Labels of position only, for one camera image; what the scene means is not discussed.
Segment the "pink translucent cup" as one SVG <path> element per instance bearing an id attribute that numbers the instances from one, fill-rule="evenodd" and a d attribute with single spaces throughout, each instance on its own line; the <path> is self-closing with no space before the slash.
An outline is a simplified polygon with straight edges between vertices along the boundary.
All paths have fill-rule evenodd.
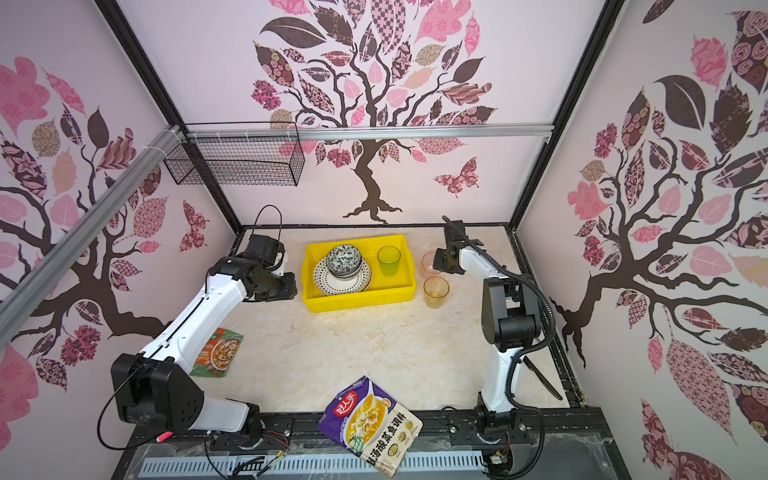
<path id="1" fill-rule="evenodd" d="M 428 251 L 422 256 L 420 273 L 423 278 L 439 276 L 442 274 L 441 271 L 439 271 L 434 267 L 435 256 L 436 256 L 435 251 Z"/>

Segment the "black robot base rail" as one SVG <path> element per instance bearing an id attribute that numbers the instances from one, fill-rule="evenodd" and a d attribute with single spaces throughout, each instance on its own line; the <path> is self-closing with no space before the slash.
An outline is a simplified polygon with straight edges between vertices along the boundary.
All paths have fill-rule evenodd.
<path id="1" fill-rule="evenodd" d="M 533 468 L 530 479 L 627 479 L 628 470 L 603 413 L 598 408 L 546 409 L 541 418 L 523 412 L 507 427 L 482 429 L 470 410 L 444 407 L 420 411 L 421 433 L 408 453 L 473 451 L 482 455 L 482 473 L 422 473 L 397 471 L 398 479 L 502 479 Z M 157 443 L 143 429 L 132 436 L 136 448 L 125 451 L 114 470 L 115 479 L 139 479 L 138 470 L 147 458 L 238 457 L 273 455 L 351 454 L 318 429 L 317 413 L 263 415 L 266 425 L 259 442 L 244 448 L 234 435 L 190 431 Z M 381 479 L 383 474 L 315 476 L 268 476 L 262 468 L 251 477 L 223 474 L 219 479 Z"/>

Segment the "green patterned bowl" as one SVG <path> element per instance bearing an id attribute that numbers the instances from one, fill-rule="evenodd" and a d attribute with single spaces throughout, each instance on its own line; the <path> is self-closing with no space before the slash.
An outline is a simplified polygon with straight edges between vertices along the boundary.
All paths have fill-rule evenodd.
<path id="1" fill-rule="evenodd" d="M 362 267 L 362 260 L 362 254 L 357 247 L 342 244 L 328 253 L 326 265 L 331 275 L 339 279 L 347 279 L 358 274 Z"/>

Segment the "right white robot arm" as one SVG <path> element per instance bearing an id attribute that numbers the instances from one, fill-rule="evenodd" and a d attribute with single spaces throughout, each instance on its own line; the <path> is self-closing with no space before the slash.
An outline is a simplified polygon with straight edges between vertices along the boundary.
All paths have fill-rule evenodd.
<path id="1" fill-rule="evenodd" d="M 436 250 L 433 267 L 442 273 L 471 273 L 482 283 L 480 325 L 492 353 L 475 408 L 478 423 L 511 425 L 519 409 L 512 399 L 519 386 L 520 364 L 543 329 L 538 298 L 520 276 L 470 238 L 462 222 L 447 220 L 443 231 L 445 246 Z"/>

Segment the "green translucent cup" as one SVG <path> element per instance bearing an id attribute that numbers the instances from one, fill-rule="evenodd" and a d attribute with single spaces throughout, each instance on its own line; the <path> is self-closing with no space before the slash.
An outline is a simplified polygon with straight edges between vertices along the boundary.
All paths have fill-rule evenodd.
<path id="1" fill-rule="evenodd" d="M 382 274 L 386 277 L 394 277 L 399 272 L 402 254 L 399 248 L 386 245 L 377 252 L 377 260 Z"/>

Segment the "yellow dotted plate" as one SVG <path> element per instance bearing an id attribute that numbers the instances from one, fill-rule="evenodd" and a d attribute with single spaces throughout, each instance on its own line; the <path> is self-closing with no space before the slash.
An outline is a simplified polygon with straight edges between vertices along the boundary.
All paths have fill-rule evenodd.
<path id="1" fill-rule="evenodd" d="M 363 260 L 361 268 L 352 277 L 340 279 L 335 277 L 328 266 L 327 257 L 323 257 L 314 267 L 314 286 L 324 296 L 354 294 L 364 291 L 372 280 L 372 270 Z"/>

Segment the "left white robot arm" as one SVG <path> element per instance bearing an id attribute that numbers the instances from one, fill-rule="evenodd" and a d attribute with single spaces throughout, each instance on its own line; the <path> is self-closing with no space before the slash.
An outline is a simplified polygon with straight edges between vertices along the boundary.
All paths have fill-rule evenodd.
<path id="1" fill-rule="evenodd" d="M 191 372 L 236 306 L 295 297 L 295 275 L 284 271 L 284 260 L 279 238 L 251 235 L 242 252 L 219 259 L 206 272 L 203 286 L 157 338 L 137 354 L 120 355 L 111 367 L 120 420 L 162 433 L 211 430 L 257 436 L 256 405 L 208 396 Z"/>

